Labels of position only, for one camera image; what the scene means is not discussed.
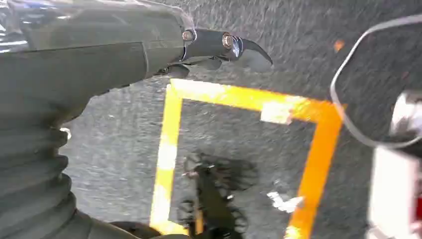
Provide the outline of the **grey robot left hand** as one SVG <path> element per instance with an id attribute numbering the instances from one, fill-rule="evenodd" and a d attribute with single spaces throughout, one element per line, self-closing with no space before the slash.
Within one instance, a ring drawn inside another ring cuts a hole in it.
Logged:
<path id="1" fill-rule="evenodd" d="M 255 42 L 196 27 L 181 8 L 155 1 L 3 0 L 0 127 L 57 127 L 111 89 L 223 61 L 257 72 L 273 64 Z"/>

